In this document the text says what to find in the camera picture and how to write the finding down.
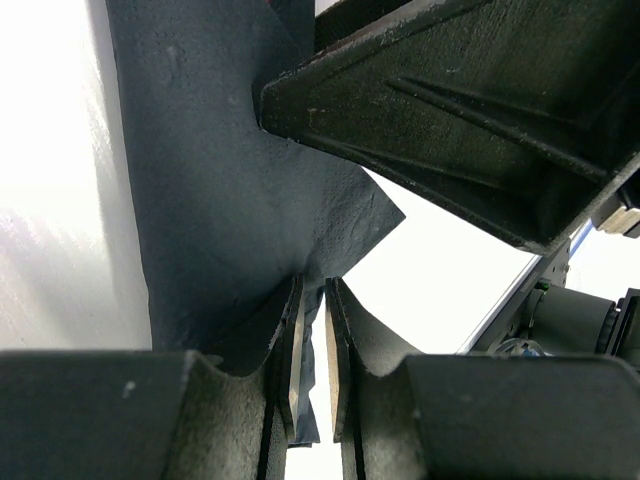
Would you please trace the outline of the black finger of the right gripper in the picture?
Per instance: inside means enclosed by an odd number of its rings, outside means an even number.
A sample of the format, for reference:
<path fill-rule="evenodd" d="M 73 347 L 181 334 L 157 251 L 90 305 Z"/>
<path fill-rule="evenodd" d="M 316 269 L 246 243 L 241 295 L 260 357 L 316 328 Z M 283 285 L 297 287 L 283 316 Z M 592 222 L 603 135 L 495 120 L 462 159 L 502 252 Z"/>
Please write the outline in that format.
<path fill-rule="evenodd" d="M 262 127 L 554 251 L 639 168 L 635 1 L 340 1 Z"/>

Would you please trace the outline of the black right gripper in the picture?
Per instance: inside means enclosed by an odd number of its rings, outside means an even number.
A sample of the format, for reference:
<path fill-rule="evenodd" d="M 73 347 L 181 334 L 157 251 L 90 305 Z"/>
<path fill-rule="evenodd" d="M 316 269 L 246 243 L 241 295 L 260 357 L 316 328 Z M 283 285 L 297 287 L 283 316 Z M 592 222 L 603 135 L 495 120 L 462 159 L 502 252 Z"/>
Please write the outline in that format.
<path fill-rule="evenodd" d="M 538 258 L 493 307 L 463 348 L 507 356 L 617 357 L 639 367 L 639 291 L 613 301 L 566 287 L 570 259 L 592 229 L 639 237 L 639 191 L 620 189 L 573 238 Z"/>

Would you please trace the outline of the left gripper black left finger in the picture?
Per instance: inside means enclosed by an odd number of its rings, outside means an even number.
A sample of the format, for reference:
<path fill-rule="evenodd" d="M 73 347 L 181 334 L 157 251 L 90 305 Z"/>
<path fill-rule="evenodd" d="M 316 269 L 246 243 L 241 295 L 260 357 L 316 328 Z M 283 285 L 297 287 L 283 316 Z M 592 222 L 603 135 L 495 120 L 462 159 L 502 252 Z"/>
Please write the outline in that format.
<path fill-rule="evenodd" d="M 212 354 L 190 354 L 165 478 L 284 477 L 297 435 L 304 315 L 297 275 Z"/>

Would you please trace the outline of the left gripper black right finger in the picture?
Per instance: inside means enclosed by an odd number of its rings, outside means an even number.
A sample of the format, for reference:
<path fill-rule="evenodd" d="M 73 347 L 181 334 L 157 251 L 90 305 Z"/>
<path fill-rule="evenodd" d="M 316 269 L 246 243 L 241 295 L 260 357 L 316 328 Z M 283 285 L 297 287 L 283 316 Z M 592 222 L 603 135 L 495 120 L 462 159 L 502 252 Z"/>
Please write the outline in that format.
<path fill-rule="evenodd" d="M 333 441 L 345 479 L 425 479 L 419 409 L 405 358 L 420 351 L 340 277 L 325 284 Z"/>

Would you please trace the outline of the black paper napkin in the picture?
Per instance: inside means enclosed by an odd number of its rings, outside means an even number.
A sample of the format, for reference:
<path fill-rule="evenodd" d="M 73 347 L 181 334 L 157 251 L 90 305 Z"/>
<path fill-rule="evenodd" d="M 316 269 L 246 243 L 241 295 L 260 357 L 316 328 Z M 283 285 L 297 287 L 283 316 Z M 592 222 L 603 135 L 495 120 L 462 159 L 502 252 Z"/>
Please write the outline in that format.
<path fill-rule="evenodd" d="M 299 274 L 312 323 L 404 216 L 360 166 L 259 125 L 263 86 L 311 55 L 311 3 L 106 10 L 153 346 L 204 351 Z"/>

